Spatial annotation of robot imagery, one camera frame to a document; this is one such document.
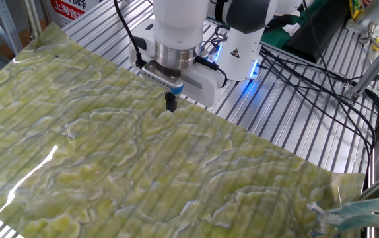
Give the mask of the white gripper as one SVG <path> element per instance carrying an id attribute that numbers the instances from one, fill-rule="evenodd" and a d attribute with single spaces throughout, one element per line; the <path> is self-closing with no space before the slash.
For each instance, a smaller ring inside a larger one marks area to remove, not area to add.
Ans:
<path id="1" fill-rule="evenodd" d="M 167 91 L 165 108 L 171 112 L 181 93 L 213 106 L 223 92 L 225 76 L 201 57 L 203 23 L 203 19 L 181 23 L 148 19 L 131 31 L 144 63 L 137 67 L 133 46 L 129 47 L 129 61 L 143 78 Z"/>

